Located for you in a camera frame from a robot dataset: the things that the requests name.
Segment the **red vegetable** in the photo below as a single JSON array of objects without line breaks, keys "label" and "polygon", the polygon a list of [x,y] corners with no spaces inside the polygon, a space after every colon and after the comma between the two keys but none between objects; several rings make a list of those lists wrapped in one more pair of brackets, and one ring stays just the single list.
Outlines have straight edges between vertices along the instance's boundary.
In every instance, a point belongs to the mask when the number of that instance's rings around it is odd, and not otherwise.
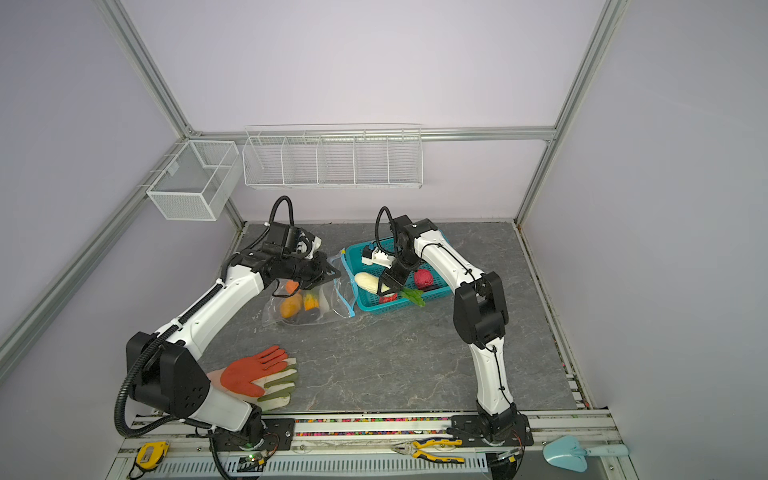
[{"label": "red vegetable", "polygon": [[435,279],[432,278],[432,274],[429,270],[422,268],[413,274],[413,281],[416,284],[416,288],[423,290],[427,286],[432,285],[435,282]]},{"label": "red vegetable", "polygon": [[379,297],[379,305],[381,305],[382,303],[394,302],[395,300],[397,300],[397,293],[392,293],[391,295],[380,296]]}]

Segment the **trowel handle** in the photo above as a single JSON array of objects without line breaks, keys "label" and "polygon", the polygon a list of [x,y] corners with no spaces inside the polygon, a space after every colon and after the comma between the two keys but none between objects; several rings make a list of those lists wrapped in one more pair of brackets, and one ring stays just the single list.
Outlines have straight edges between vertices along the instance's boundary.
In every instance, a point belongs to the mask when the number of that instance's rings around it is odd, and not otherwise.
[{"label": "trowel handle", "polygon": [[629,449],[623,443],[599,445],[584,450],[587,453],[587,457],[626,457],[629,455]]}]

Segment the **orange glove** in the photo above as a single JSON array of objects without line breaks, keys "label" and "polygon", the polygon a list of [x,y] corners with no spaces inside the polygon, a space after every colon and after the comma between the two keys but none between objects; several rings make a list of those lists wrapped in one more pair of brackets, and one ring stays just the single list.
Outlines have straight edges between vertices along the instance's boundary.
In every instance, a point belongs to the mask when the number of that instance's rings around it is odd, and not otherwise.
[{"label": "orange glove", "polygon": [[249,397],[261,397],[264,389],[251,382],[288,368],[288,354],[277,345],[254,356],[235,360],[221,373],[221,386]]}]

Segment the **white mesh basket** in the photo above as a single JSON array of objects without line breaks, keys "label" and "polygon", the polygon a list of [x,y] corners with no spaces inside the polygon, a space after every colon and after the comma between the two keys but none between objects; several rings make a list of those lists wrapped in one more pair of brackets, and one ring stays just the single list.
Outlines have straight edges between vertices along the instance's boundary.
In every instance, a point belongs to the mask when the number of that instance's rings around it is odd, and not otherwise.
[{"label": "white mesh basket", "polygon": [[216,220],[243,174],[233,141],[189,140],[147,195],[168,220]]},{"label": "white mesh basket", "polygon": [[270,188],[421,187],[418,129],[261,131],[247,127],[245,183]]}]

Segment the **clear plastic bag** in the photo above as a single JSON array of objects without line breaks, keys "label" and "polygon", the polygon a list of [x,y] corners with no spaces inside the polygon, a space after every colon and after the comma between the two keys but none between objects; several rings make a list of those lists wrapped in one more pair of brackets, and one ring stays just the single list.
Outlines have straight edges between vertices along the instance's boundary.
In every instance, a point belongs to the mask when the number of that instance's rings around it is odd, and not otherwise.
[{"label": "clear plastic bag", "polygon": [[[264,307],[262,322],[265,325],[278,322],[286,325],[319,325],[355,316],[357,289],[353,287],[344,250],[330,257],[328,263],[341,272],[339,278],[309,291],[299,290],[287,298],[273,296]],[[280,280],[275,294],[289,295],[289,286],[287,280]]]}]

